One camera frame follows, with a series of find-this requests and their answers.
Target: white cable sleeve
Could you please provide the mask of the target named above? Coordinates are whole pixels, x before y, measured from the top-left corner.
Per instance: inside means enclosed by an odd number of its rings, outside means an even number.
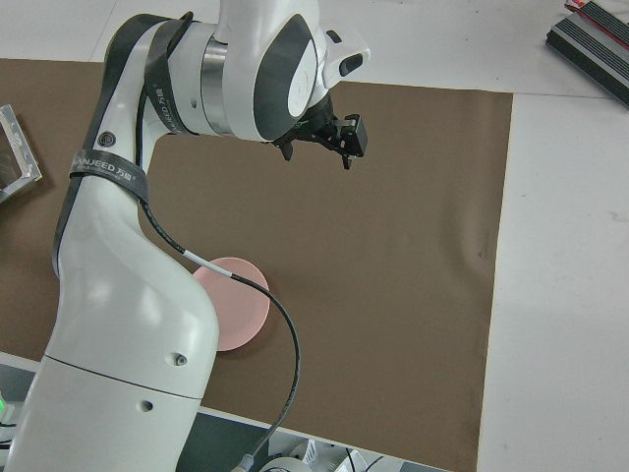
[[[186,252],[184,253],[184,258],[188,259],[189,261],[192,261],[195,264],[198,264],[199,266],[207,267],[210,270],[214,270],[215,272],[218,272],[221,275],[225,275],[226,277],[230,277],[231,278],[231,276],[232,276],[232,272],[230,272],[229,270],[225,270],[224,268],[219,267],[218,265],[214,265],[213,263],[209,263],[205,259],[200,258],[195,253],[191,253],[188,250],[186,250]]]

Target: brown mat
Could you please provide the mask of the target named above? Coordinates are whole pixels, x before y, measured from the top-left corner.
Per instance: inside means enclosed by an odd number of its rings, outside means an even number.
[[[101,65],[2,60],[0,72],[0,103],[44,174],[0,205],[0,350],[38,360],[57,305],[52,235]],[[333,97],[368,127],[350,172],[315,145],[286,163],[271,146],[168,137],[149,173],[153,210],[197,254],[256,264],[292,312],[305,359],[287,427],[472,471],[511,95],[346,84]],[[203,404],[271,421],[292,359],[272,312],[218,356]]]

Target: velcro strap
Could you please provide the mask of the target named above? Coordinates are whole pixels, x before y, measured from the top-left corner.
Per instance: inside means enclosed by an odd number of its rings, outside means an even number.
[[[144,171],[133,162],[111,152],[81,149],[75,154],[70,176],[95,175],[127,189],[142,202],[148,203],[148,182]]]
[[[182,20],[172,20],[161,25],[150,44],[144,66],[146,95],[161,122],[175,134],[195,134],[186,128],[179,116],[168,68],[169,44],[188,25],[189,23]]]

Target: pink plate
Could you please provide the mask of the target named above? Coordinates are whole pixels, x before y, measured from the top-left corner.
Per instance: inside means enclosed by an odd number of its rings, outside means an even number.
[[[268,289],[257,267],[238,258],[221,258],[213,264],[237,273]],[[229,351],[251,341],[264,325],[269,301],[257,290],[225,275],[200,267],[194,277],[209,295],[218,318],[218,350]]]

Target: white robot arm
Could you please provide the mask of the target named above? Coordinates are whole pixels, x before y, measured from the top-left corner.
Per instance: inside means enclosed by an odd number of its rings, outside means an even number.
[[[328,91],[369,56],[321,25],[316,0],[226,0],[218,25],[141,15],[118,30],[55,235],[57,322],[6,472],[175,470],[218,327],[202,288],[140,229],[155,142],[234,136],[289,159],[304,139],[349,168],[367,136],[358,115],[333,115]]]

